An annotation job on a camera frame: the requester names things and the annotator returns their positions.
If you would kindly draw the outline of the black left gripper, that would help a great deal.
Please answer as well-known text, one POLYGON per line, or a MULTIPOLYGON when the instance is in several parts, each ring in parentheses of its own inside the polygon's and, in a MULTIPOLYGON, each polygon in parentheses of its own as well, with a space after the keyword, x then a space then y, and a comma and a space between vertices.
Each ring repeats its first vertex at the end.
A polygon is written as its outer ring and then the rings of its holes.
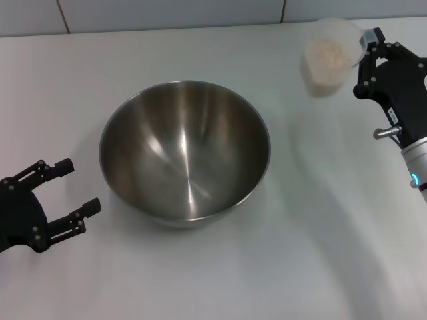
POLYGON ((25 245, 37 253, 86 232, 84 219, 101 211, 96 197, 70 214, 47 222, 44 210, 32 192, 40 185, 74 172, 70 158, 54 166, 39 160, 14 177, 1 180, 1 251, 25 245))

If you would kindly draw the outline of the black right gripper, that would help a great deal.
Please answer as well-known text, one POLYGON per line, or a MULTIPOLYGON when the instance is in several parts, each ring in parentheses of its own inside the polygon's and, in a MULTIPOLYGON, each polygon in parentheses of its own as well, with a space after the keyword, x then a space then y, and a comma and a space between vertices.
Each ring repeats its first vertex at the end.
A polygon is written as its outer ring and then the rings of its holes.
POLYGON ((426 58, 399 42, 387 43, 380 28, 373 29, 378 42, 371 42, 359 62, 353 93, 358 99, 377 102, 390 126, 399 126, 401 148, 426 137, 426 58), (387 61, 376 65, 378 58, 387 61))

